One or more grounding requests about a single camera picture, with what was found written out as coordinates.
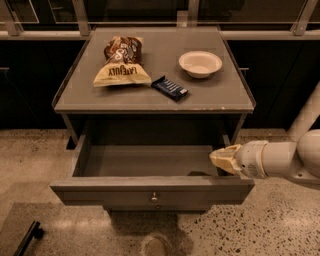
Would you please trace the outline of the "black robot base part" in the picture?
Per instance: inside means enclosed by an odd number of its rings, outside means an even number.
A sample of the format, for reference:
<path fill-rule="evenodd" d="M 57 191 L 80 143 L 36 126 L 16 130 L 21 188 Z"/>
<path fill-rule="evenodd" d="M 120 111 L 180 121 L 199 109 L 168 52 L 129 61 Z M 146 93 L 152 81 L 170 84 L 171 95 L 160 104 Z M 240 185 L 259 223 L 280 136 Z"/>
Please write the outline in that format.
<path fill-rule="evenodd" d="M 44 230 L 40 227 L 40 225 L 41 223 L 38 221 L 32 222 L 31 226 L 29 227 L 27 233 L 24 235 L 13 256 L 23 256 L 32 239 L 43 238 Z"/>

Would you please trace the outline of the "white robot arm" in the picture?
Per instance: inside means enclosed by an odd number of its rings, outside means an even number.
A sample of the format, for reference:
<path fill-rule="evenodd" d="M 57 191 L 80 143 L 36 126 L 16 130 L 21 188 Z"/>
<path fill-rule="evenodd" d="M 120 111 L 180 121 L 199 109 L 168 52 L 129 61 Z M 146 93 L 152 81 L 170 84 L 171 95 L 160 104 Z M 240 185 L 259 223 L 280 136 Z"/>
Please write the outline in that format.
<path fill-rule="evenodd" d="M 294 183 L 320 183 L 320 83 L 309 96 L 287 134 L 289 141 L 250 141 L 213 151 L 211 162 L 222 170 L 248 178 L 281 177 Z"/>

